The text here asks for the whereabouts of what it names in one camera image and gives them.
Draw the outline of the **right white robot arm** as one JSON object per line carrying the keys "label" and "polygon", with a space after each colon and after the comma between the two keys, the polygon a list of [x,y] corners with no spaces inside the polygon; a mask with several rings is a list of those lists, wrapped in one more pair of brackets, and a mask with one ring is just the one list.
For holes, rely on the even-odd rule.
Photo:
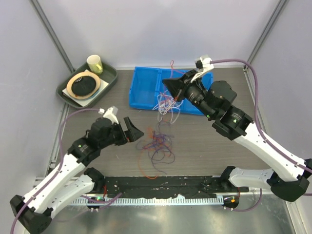
{"label": "right white robot arm", "polygon": [[230,193],[237,187],[271,190],[285,201],[293,202],[304,195],[309,187],[311,159],[302,159],[274,142],[254,120],[233,105],[237,93],[224,80],[214,81],[206,89],[200,78],[193,79],[196,70],[180,78],[163,79],[162,83],[178,102],[187,99],[223,137],[253,152],[270,169],[247,170],[228,166],[222,173],[220,187]]}

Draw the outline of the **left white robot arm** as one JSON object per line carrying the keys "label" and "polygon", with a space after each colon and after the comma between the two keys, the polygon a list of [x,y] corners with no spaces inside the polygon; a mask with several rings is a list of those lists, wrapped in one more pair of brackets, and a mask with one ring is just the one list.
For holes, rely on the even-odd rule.
{"label": "left white robot arm", "polygon": [[14,221],[20,222],[29,233],[40,234],[72,200],[88,192],[100,194],[104,175],[88,165],[100,156],[102,149],[134,142],[144,135],[128,117],[124,121],[126,131],[113,114],[98,118],[83,137],[73,142],[41,184],[24,196],[15,195],[10,200]]}

